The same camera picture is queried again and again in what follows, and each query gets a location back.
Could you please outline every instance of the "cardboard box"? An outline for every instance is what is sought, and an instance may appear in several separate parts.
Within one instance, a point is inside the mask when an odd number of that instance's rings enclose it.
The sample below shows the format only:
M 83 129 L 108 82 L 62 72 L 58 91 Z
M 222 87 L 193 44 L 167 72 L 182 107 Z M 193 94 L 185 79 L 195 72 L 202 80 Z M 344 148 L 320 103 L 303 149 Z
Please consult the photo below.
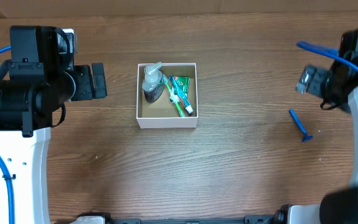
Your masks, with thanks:
M 136 96 L 136 120 L 140 128 L 196 128 L 198 120 L 198 92 L 197 71 L 195 63 L 163 63 L 160 71 L 169 77 L 171 74 L 178 77 L 190 77 L 188 100 L 193 108 L 193 116 L 184 109 L 180 103 L 186 118 L 181 118 L 177 107 L 169 100 L 170 94 L 167 87 L 160 98 L 154 103 L 148 103 L 145 99 L 142 83 L 144 80 L 144 67 L 150 65 L 143 63 L 137 65 L 137 96 Z

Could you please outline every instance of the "blue stick held by gripper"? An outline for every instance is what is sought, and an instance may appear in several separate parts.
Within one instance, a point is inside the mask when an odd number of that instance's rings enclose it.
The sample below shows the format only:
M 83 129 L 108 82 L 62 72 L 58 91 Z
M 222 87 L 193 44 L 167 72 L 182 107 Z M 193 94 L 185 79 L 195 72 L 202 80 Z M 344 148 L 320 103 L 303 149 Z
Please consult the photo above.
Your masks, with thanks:
M 294 120 L 295 124 L 298 126 L 299 130 L 303 133 L 302 142 L 312 139 L 313 136 L 308 135 L 306 128 L 302 125 L 301 121 L 299 120 L 298 116 L 296 115 L 296 113 L 293 109 L 290 109 L 290 115 L 291 115 L 292 119 Z

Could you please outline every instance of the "green toothbrush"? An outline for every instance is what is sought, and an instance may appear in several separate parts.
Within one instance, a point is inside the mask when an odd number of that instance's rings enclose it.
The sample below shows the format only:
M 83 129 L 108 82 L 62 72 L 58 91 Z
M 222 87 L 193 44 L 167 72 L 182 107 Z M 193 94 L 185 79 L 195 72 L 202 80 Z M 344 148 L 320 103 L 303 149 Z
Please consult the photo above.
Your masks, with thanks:
M 179 114 L 182 118 L 185 117 L 185 114 L 184 112 L 181 110 L 178 102 L 179 100 L 178 99 L 175 99 L 175 95 L 173 94 L 173 91 L 171 90 L 171 88 L 169 87 L 169 84 L 168 84 L 168 78 L 163 74 L 162 75 L 162 81 L 164 82 L 164 84 L 167 86 L 168 88 L 168 91 L 169 91 L 169 94 L 170 94 L 170 98 L 172 99 L 172 101 L 175 103 L 175 105 L 177 106 L 178 108 L 178 111 L 179 111 Z

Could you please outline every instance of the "wooden table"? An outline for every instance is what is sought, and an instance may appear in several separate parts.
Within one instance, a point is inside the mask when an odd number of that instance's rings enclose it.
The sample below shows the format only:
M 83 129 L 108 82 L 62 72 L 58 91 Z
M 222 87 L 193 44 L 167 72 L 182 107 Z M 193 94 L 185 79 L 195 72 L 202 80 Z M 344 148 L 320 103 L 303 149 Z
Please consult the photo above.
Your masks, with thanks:
M 109 96 L 67 103 L 66 121 L 53 129 L 53 221 L 88 211 L 243 217 L 319 203 L 348 185 L 351 115 L 322 111 L 320 99 L 295 91 L 306 64 L 332 61 L 296 42 L 338 47 L 344 31 L 358 28 L 358 12 L 0 19 L 0 48 L 17 24 L 74 28 L 76 64 L 102 62 L 106 72 Z M 197 63 L 196 129 L 139 129 L 137 64 L 159 61 Z M 290 108 L 313 140 L 300 142 Z

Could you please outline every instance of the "wood grain surface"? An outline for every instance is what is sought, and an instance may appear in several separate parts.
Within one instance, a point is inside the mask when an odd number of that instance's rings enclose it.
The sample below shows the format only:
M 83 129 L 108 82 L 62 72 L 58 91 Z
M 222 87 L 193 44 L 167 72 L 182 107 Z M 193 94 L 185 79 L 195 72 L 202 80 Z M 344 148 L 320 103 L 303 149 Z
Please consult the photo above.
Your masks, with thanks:
M 349 183 L 351 115 L 322 111 L 321 100 L 295 91 L 306 64 L 332 61 L 296 42 L 338 47 L 343 32 L 358 28 L 358 12 L 0 19 L 0 48 L 18 24 L 74 28 L 76 64 L 102 62 L 106 72 L 109 96 L 67 103 L 66 121 L 53 129 L 53 221 L 89 211 L 243 217 L 319 203 Z M 196 129 L 139 129 L 137 64 L 158 61 L 197 63 Z M 300 142 L 290 108 L 313 140 Z

